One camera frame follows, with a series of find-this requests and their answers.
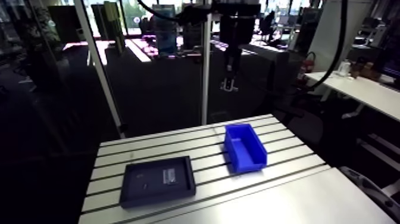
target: white desk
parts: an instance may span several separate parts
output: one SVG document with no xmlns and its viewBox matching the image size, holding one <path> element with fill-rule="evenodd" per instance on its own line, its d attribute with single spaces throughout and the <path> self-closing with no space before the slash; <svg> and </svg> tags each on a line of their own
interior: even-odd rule
<svg viewBox="0 0 400 224">
<path fill-rule="evenodd" d="M 325 72 L 316 72 L 306 76 L 318 81 L 324 74 Z M 400 92 L 363 77 L 351 80 L 335 74 L 331 74 L 323 85 L 400 121 Z"/>
<path fill-rule="evenodd" d="M 262 171 L 229 172 L 223 139 L 230 123 L 252 125 L 268 151 Z M 132 209 L 118 205 L 127 164 L 184 155 L 192 163 L 195 196 Z M 272 115 L 101 144 L 82 213 L 79 223 L 95 224 L 237 223 L 249 217 L 250 223 L 394 223 Z"/>
</svg>

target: metal frame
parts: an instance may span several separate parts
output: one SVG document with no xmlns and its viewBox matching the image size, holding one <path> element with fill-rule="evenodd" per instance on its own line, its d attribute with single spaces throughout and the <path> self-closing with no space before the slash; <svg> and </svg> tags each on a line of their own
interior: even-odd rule
<svg viewBox="0 0 400 224">
<path fill-rule="evenodd" d="M 211 4 L 211 0 L 204 0 L 204 4 Z M 211 14 L 207 15 L 207 22 L 203 25 L 203 67 L 202 67 L 202 102 L 201 125 L 207 124 L 208 111 L 208 82 L 210 75 L 210 39 L 211 39 Z"/>
<path fill-rule="evenodd" d="M 120 6 L 121 6 L 122 20 L 124 22 L 126 36 L 128 36 L 128 27 L 126 26 L 126 18 L 125 18 L 124 6 L 122 4 L 122 0 L 118 0 L 118 2 L 120 3 Z"/>
<path fill-rule="evenodd" d="M 269 166 L 257 175 L 240 176 L 229 171 L 229 158 L 223 147 L 224 126 L 239 122 L 250 123 L 268 150 Z M 128 212 L 120 208 L 118 200 L 126 164 L 185 155 L 190 156 L 194 171 L 195 196 L 141 206 Z M 114 141 L 99 149 L 80 223 L 153 223 L 160 220 L 159 214 L 163 216 L 171 212 L 175 216 L 182 214 L 177 211 L 180 208 L 190 208 L 189 211 L 202 209 L 205 207 L 203 203 L 214 204 L 213 199 L 226 201 L 222 195 L 237 197 L 237 190 L 247 191 L 255 185 L 263 185 L 265 189 L 265 184 L 271 186 L 273 182 L 277 183 L 275 181 L 281 184 L 329 168 L 271 115 Z"/>
<path fill-rule="evenodd" d="M 110 108 L 112 118 L 116 125 L 117 131 L 120 135 L 120 138 L 125 138 L 125 134 L 120 132 L 121 120 L 119 113 L 117 111 L 117 107 L 115 106 L 114 98 L 111 93 L 110 87 L 108 86 L 107 78 L 105 76 L 104 68 L 102 66 L 99 51 L 96 47 L 95 40 L 93 38 L 92 30 L 90 29 L 88 15 L 85 11 L 85 6 L 83 4 L 83 0 L 74 0 L 76 13 L 79 18 L 79 22 L 82 26 L 83 34 L 86 38 L 87 45 L 89 47 L 89 51 L 91 53 L 92 59 L 95 62 L 95 68 L 97 71 L 97 75 L 100 80 L 101 87 L 103 89 L 105 99 L 107 100 L 108 107 Z"/>
</svg>

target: metal pole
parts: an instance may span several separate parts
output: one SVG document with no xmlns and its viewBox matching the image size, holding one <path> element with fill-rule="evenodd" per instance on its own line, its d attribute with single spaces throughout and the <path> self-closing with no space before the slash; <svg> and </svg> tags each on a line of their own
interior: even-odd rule
<svg viewBox="0 0 400 224">
<path fill-rule="evenodd" d="M 211 14 L 207 15 L 207 22 L 203 30 L 203 77 L 202 77 L 202 104 L 201 104 L 201 125 L 207 124 L 208 108 L 208 76 L 210 73 L 210 39 L 211 39 Z"/>
<path fill-rule="evenodd" d="M 122 4 L 122 0 L 119 0 L 119 3 L 120 3 L 120 6 L 121 6 L 122 20 L 124 22 L 126 35 L 128 35 L 128 27 L 126 26 L 126 18 L 125 18 L 125 12 L 124 12 L 124 7 L 123 7 L 123 4 Z"/>
<path fill-rule="evenodd" d="M 293 3 L 293 0 L 290 0 L 287 15 L 290 15 L 290 11 L 292 10 L 292 3 Z"/>
<path fill-rule="evenodd" d="M 125 134 L 120 132 L 121 120 L 118 115 L 117 107 L 115 107 L 115 102 L 113 96 L 111 95 L 110 87 L 107 83 L 107 78 L 105 77 L 104 68 L 102 66 L 99 51 L 97 50 L 95 40 L 92 35 L 92 31 L 89 25 L 89 19 L 86 15 L 85 6 L 83 5 L 83 0 L 74 0 L 76 13 L 78 14 L 80 25 L 82 26 L 83 34 L 86 38 L 89 51 L 91 53 L 92 59 L 95 62 L 95 68 L 97 75 L 100 80 L 101 87 L 104 91 L 105 99 L 107 100 L 108 107 L 110 108 L 112 118 L 116 125 L 117 131 L 121 138 L 125 138 Z"/>
</svg>

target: computer monitor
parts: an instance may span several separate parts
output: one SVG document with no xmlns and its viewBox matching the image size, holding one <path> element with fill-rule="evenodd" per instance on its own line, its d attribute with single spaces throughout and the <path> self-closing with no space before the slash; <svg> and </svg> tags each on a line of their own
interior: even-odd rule
<svg viewBox="0 0 400 224">
<path fill-rule="evenodd" d="M 400 20 L 392 23 L 383 41 L 383 51 L 374 63 L 374 69 L 395 79 L 385 85 L 400 90 Z"/>
</svg>

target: person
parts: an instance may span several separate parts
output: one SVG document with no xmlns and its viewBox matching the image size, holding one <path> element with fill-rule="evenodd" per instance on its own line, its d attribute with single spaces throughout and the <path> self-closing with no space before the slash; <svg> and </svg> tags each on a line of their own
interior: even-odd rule
<svg viewBox="0 0 400 224">
<path fill-rule="evenodd" d="M 146 17 L 142 18 L 139 22 L 139 28 L 140 31 L 142 32 L 142 35 L 145 35 L 147 33 L 148 27 L 149 27 L 149 20 Z"/>
<path fill-rule="evenodd" d="M 299 14 L 297 15 L 296 24 L 301 24 L 302 23 L 302 21 L 303 21 L 303 13 L 304 13 L 304 8 L 300 7 Z"/>
<path fill-rule="evenodd" d="M 275 11 L 271 11 L 261 22 L 260 24 L 260 30 L 261 30 L 261 35 L 269 35 L 268 41 L 272 40 L 272 35 L 274 33 L 274 29 L 271 27 L 272 22 L 275 19 Z"/>
</svg>

